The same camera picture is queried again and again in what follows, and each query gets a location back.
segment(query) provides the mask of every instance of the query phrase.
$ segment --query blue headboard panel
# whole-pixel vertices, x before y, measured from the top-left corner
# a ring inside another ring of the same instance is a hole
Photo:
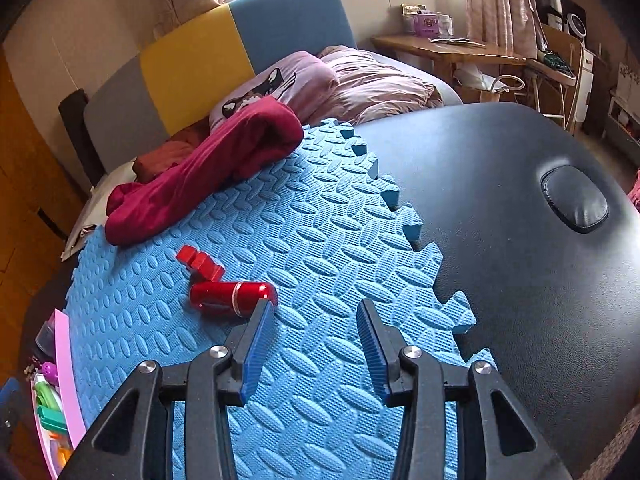
[[[356,47],[340,0],[234,0],[229,7],[255,73],[298,50]]]

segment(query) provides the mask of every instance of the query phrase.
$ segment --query purple toy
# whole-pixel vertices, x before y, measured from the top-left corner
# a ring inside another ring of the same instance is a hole
[[[44,363],[42,365],[42,375],[47,383],[52,386],[59,386],[58,384],[58,367],[53,363]]]

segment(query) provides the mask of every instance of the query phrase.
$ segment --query dark cushion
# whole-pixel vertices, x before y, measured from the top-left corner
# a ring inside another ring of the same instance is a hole
[[[574,478],[618,431],[640,390],[640,215],[571,134],[531,108],[476,104],[356,127],[380,174],[424,220],[444,255],[440,301],[462,290],[478,324],[456,336],[468,359],[487,346]],[[540,184],[573,166],[609,215],[577,233]]]
[[[579,233],[589,233],[609,215],[607,199],[583,172],[573,166],[555,168],[542,179],[546,201],[560,219]]]

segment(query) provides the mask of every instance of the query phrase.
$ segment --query white wall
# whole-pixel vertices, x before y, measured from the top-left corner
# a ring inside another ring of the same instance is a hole
[[[465,0],[342,0],[356,41],[401,32],[399,6],[424,3],[466,31]],[[84,189],[89,181],[69,141],[58,104],[77,88],[89,97],[154,40],[154,0],[33,0],[4,41],[7,63],[33,122]]]

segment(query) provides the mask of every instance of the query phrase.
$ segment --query plastic toy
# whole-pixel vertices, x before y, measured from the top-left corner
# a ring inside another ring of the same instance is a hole
[[[52,438],[52,440],[49,441],[49,450],[56,474],[60,475],[62,469],[71,458],[72,451],[70,446],[64,438]]]
[[[33,383],[33,389],[36,392],[36,402],[39,406],[45,406],[46,408],[56,412],[60,411],[60,404],[56,399],[58,394],[53,386],[47,383],[43,375],[36,375]]]
[[[225,273],[225,268],[214,262],[211,256],[190,245],[183,246],[175,259],[187,267],[198,281],[218,282]]]
[[[47,383],[52,386],[60,386],[58,383],[58,367],[53,363],[44,363],[42,365],[42,375]]]
[[[65,435],[69,434],[66,428],[65,416],[61,412],[50,410],[46,406],[38,406],[38,418],[45,430]]]

